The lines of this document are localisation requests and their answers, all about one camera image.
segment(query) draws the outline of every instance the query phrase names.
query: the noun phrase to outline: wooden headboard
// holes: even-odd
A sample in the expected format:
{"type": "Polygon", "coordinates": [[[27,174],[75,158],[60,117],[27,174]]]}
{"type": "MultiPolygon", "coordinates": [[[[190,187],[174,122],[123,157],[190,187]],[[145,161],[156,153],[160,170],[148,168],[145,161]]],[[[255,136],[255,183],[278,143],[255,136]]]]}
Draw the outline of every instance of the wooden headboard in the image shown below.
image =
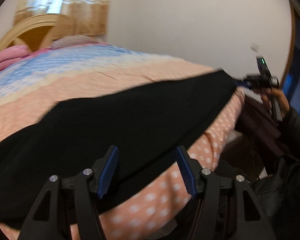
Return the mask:
{"type": "Polygon", "coordinates": [[[13,45],[27,45],[32,52],[48,47],[57,17],[58,14],[39,14],[19,22],[0,40],[0,51],[13,45]]]}

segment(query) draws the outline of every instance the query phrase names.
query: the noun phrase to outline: person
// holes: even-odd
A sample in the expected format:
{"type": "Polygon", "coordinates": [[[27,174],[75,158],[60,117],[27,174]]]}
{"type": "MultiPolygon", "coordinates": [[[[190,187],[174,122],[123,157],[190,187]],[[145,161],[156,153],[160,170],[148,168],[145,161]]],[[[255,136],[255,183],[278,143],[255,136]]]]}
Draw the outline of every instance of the person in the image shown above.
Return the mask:
{"type": "MultiPolygon", "coordinates": [[[[278,125],[280,141],[290,150],[289,155],[279,157],[275,173],[261,180],[250,183],[264,209],[278,240],[300,240],[300,115],[290,106],[280,89],[254,90],[261,95],[265,107],[271,108],[269,96],[278,98],[283,121],[278,125]]],[[[214,171],[219,176],[234,178],[245,175],[225,161],[220,161],[214,171]]],[[[222,240],[225,222],[225,200],[220,198],[218,220],[214,239],[222,240]]],[[[178,226],[161,240],[187,239],[190,232],[198,200],[192,199],[175,217],[178,226]]]]}

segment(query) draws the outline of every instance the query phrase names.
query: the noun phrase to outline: black sleeve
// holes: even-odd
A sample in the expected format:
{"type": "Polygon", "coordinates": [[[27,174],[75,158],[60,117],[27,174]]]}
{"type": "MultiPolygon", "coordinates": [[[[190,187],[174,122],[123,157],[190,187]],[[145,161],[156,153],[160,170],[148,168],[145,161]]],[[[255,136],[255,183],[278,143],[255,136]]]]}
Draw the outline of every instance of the black sleeve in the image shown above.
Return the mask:
{"type": "Polygon", "coordinates": [[[281,132],[280,140],[285,143],[290,152],[300,159],[300,115],[290,107],[290,111],[278,126],[281,132]]]}

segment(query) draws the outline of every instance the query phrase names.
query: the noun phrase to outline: gray pillow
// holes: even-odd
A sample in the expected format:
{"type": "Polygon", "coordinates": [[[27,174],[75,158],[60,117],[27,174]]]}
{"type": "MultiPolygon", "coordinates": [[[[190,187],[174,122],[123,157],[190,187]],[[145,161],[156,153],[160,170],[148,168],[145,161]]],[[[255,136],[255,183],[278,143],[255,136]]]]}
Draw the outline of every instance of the gray pillow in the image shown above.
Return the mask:
{"type": "Polygon", "coordinates": [[[73,36],[67,36],[53,41],[49,48],[60,49],[69,46],[75,46],[75,45],[87,44],[87,43],[98,43],[98,41],[95,38],[85,36],[85,35],[73,35],[73,36]]]}

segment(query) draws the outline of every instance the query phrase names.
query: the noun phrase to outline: human hand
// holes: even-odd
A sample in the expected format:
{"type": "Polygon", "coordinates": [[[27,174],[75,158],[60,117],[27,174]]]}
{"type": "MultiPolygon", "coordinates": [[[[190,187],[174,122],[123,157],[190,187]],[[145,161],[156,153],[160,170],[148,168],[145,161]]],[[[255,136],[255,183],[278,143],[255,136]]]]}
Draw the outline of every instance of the human hand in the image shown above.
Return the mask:
{"type": "Polygon", "coordinates": [[[278,89],[278,88],[254,89],[253,92],[261,95],[261,100],[262,100],[263,104],[269,109],[271,109],[269,95],[277,97],[279,106],[280,106],[282,119],[285,118],[285,116],[287,115],[287,113],[290,110],[290,105],[289,105],[289,102],[288,102],[285,94],[283,93],[283,91],[281,89],[278,89]]]}

